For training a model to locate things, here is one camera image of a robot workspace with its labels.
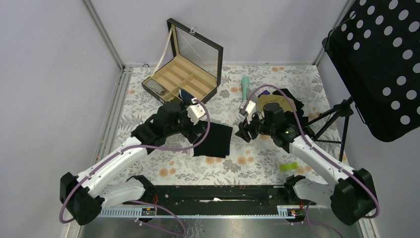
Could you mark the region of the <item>navy blue white-trimmed underwear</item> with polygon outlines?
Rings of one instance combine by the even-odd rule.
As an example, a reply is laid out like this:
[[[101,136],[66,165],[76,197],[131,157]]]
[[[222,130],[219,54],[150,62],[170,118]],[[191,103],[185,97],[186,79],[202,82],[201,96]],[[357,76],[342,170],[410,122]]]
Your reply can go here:
[[[184,101],[191,101],[194,98],[194,96],[192,96],[189,92],[183,89],[180,89],[179,96]]]

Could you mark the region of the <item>black white-trimmed boxer briefs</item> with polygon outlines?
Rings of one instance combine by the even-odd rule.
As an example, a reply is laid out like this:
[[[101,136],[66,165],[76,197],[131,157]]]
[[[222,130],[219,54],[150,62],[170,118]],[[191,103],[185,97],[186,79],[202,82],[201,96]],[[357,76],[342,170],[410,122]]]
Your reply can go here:
[[[206,139],[193,149],[193,157],[226,158],[230,155],[232,131],[230,126],[211,122]]]

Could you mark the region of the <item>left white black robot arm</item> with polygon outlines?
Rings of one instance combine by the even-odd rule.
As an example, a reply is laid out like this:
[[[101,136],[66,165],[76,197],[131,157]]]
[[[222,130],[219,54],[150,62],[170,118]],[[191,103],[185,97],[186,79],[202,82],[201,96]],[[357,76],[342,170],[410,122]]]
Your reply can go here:
[[[59,221],[62,224],[76,221],[82,226],[111,206],[128,201],[151,202],[153,189],[137,178],[117,185],[108,183],[154,150],[178,152],[197,147],[209,131],[209,111],[198,99],[164,103],[102,160],[76,175],[67,172],[60,178]]]

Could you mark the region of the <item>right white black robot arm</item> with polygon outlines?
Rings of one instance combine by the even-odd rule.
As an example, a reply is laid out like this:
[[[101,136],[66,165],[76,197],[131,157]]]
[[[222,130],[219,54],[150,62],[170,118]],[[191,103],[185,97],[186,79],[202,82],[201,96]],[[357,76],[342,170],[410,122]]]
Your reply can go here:
[[[259,135],[269,136],[274,144],[309,165],[325,184],[304,176],[291,176],[285,183],[284,198],[290,204],[301,200],[315,202],[332,210],[345,225],[352,225],[369,212],[379,211],[371,174],[355,170],[335,160],[304,133],[299,122],[289,123],[278,103],[266,104],[258,113],[254,102],[245,102],[240,112],[246,115],[236,135],[250,142]]]

